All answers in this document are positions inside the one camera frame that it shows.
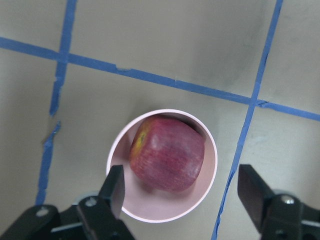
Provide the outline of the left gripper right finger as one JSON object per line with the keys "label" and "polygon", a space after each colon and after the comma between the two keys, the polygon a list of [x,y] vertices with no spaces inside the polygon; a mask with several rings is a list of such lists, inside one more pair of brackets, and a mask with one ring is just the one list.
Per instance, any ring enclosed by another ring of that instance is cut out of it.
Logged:
{"label": "left gripper right finger", "polygon": [[237,194],[254,226],[261,230],[275,193],[250,164],[238,168]]}

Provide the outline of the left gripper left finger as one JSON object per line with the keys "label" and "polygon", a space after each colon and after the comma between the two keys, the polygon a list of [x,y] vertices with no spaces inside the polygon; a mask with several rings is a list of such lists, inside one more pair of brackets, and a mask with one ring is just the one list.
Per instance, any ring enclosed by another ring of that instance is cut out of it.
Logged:
{"label": "left gripper left finger", "polygon": [[123,165],[113,165],[98,193],[109,206],[115,218],[120,216],[125,198],[125,176]]}

